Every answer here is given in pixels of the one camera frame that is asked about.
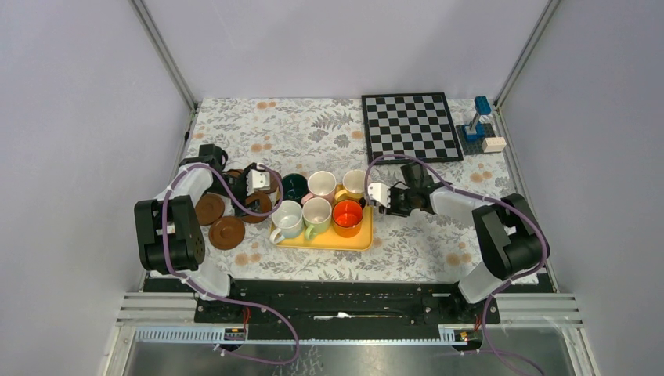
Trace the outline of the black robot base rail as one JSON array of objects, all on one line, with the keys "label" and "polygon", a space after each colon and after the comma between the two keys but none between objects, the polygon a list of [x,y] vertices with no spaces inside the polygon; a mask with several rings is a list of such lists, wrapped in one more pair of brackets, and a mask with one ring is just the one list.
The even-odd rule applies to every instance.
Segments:
[{"label": "black robot base rail", "polygon": [[499,324],[497,304],[466,306],[454,284],[235,280],[230,297],[240,305],[195,300],[197,324],[231,324],[250,340],[424,340],[438,326],[474,329]]}]

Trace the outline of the dark wood grain coaster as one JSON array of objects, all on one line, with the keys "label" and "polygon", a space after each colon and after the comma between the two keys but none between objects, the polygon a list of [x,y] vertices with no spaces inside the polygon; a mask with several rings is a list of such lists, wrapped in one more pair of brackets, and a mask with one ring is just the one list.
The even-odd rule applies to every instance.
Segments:
[{"label": "dark wood grain coaster", "polygon": [[267,187],[259,189],[259,191],[261,191],[265,194],[275,193],[279,188],[280,180],[281,180],[281,177],[280,177],[279,174],[269,175],[269,185]]}]

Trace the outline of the brown coaster bottom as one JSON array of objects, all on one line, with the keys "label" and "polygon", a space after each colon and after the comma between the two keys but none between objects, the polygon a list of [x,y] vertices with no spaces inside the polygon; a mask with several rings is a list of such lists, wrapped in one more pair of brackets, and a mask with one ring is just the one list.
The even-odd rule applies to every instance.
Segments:
[{"label": "brown coaster bottom", "polygon": [[245,237],[244,222],[237,217],[222,216],[208,232],[211,245],[220,250],[230,250],[242,243]]}]

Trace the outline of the dark green mug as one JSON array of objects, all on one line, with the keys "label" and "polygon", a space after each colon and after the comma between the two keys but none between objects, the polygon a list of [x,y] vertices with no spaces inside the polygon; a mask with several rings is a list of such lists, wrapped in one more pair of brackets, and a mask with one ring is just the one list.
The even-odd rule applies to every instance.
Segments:
[{"label": "dark green mug", "polygon": [[307,179],[298,173],[291,173],[281,179],[283,193],[281,200],[295,201],[302,205],[302,199],[309,193]]}]

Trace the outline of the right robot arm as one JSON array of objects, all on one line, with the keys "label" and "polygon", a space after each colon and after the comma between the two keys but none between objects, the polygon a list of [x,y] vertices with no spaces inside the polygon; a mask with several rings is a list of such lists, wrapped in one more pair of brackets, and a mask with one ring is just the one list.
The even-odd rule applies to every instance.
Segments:
[{"label": "right robot arm", "polygon": [[480,302],[536,272],[548,259],[550,246],[522,195],[496,199],[463,190],[423,161],[405,164],[401,170],[403,187],[364,182],[366,199],[380,213],[407,217],[420,210],[475,229],[482,260],[450,294],[449,312],[456,321],[471,321],[480,312]]}]

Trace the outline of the black white chessboard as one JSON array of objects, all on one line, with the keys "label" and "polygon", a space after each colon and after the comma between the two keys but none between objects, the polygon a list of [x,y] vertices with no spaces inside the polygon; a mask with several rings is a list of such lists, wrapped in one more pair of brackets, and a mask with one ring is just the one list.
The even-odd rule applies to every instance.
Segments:
[{"label": "black white chessboard", "polygon": [[401,164],[394,154],[427,163],[462,161],[446,94],[375,94],[361,97],[367,161]]}]

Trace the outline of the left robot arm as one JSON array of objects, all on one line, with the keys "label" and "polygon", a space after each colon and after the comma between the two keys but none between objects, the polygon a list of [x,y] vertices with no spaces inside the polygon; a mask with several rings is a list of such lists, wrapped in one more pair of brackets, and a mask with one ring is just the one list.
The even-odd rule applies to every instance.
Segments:
[{"label": "left robot arm", "polygon": [[135,204],[134,216],[143,268],[176,277],[202,299],[214,300],[213,312],[232,322],[243,302],[231,293],[232,277],[207,258],[206,246],[238,246],[247,222],[261,222],[273,212],[269,194],[280,188],[280,176],[256,163],[228,170],[227,161],[221,147],[200,146],[196,157],[180,162],[164,191]]}]

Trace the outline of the white mug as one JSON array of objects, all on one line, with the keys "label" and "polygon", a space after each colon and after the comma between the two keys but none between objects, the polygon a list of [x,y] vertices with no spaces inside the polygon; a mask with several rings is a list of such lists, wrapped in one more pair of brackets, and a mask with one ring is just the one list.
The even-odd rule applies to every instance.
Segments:
[{"label": "white mug", "polygon": [[271,214],[271,220],[275,229],[269,239],[273,244],[298,237],[304,228],[302,207],[297,201],[283,201]]}]

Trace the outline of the yellow mug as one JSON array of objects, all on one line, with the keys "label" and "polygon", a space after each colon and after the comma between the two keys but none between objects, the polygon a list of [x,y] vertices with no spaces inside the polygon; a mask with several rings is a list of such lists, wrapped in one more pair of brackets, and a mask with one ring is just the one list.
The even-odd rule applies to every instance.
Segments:
[{"label": "yellow mug", "polygon": [[364,198],[365,178],[364,170],[354,169],[346,172],[342,179],[342,188],[334,196],[335,201],[359,201]]}]

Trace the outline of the yellow plastic tray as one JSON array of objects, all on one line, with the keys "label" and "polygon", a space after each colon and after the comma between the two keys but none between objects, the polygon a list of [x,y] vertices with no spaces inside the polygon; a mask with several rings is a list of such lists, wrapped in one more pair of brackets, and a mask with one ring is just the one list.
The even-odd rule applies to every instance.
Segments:
[{"label": "yellow plastic tray", "polygon": [[[342,188],[342,185],[338,185],[336,192]],[[338,201],[334,200],[334,203],[331,205],[332,211],[333,207]],[[368,204],[358,201],[363,206],[363,224],[361,230],[357,235],[350,238],[343,238],[336,234],[333,224],[332,216],[330,221],[330,228],[325,233],[315,237],[312,240],[305,239],[305,222],[304,228],[301,234],[294,239],[286,239],[278,244],[275,244],[278,247],[287,247],[287,248],[315,248],[315,249],[326,249],[326,250],[340,250],[340,251],[365,251],[370,247],[373,241],[373,212],[371,207]],[[272,224],[271,215],[269,216],[271,221],[271,230],[270,233],[275,229],[275,226]]]}]

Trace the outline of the light green mug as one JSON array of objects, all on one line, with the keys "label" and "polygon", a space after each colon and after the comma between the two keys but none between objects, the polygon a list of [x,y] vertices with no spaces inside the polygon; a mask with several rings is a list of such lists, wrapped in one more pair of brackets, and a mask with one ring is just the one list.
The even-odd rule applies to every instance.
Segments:
[{"label": "light green mug", "polygon": [[303,204],[305,239],[312,240],[330,228],[332,216],[331,204],[324,198],[315,197]]}]

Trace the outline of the pink mug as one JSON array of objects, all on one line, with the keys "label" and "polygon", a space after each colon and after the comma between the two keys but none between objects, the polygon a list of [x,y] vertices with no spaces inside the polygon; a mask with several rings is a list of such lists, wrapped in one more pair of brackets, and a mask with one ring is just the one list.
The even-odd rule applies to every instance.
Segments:
[{"label": "pink mug", "polygon": [[334,203],[334,196],[337,189],[337,180],[332,172],[317,171],[311,174],[307,179],[309,192],[300,200],[304,204],[312,198],[323,198],[330,204]]}]

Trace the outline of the brown coaster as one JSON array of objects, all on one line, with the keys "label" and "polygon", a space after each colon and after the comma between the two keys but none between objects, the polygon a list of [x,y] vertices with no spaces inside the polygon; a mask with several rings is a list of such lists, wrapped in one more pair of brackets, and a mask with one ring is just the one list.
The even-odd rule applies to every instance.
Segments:
[{"label": "brown coaster", "polygon": [[[251,212],[266,213],[272,210],[272,201],[268,194],[257,191],[247,197],[245,207]],[[266,217],[247,215],[242,212],[240,219],[245,223],[256,224],[265,221]]]},{"label": "brown coaster", "polygon": [[243,170],[232,169],[224,172],[222,175],[231,190],[246,191],[247,175]]},{"label": "brown coaster", "polygon": [[230,250],[242,243],[245,237],[244,222],[237,217],[222,216],[208,232],[211,245],[220,250]]},{"label": "brown coaster", "polygon": [[201,226],[210,226],[224,215],[225,210],[224,200],[215,193],[206,193],[195,205],[197,221]]}]

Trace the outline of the blue toy block structure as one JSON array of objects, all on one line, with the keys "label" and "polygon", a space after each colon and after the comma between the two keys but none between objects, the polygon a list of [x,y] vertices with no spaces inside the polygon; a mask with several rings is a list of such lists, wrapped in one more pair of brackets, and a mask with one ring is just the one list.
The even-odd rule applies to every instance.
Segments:
[{"label": "blue toy block structure", "polygon": [[492,112],[488,99],[485,96],[476,96],[474,105],[475,114],[470,122],[456,127],[464,155],[503,152],[507,146],[505,138],[498,136],[490,123],[482,122],[482,117],[489,116]]}]

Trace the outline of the floral tablecloth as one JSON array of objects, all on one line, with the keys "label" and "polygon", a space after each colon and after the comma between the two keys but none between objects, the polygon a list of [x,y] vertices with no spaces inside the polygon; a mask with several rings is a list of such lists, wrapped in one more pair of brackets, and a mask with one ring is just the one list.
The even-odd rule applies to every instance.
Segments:
[{"label": "floral tablecloth", "polygon": [[[256,162],[281,175],[328,171],[338,179],[366,169],[359,99],[204,99],[187,157],[213,143],[227,168]],[[365,251],[285,248],[269,240],[270,221],[249,224],[230,250],[208,245],[206,257],[236,279],[454,282],[479,264],[474,230],[445,216],[415,211],[406,218],[375,214]]]}]

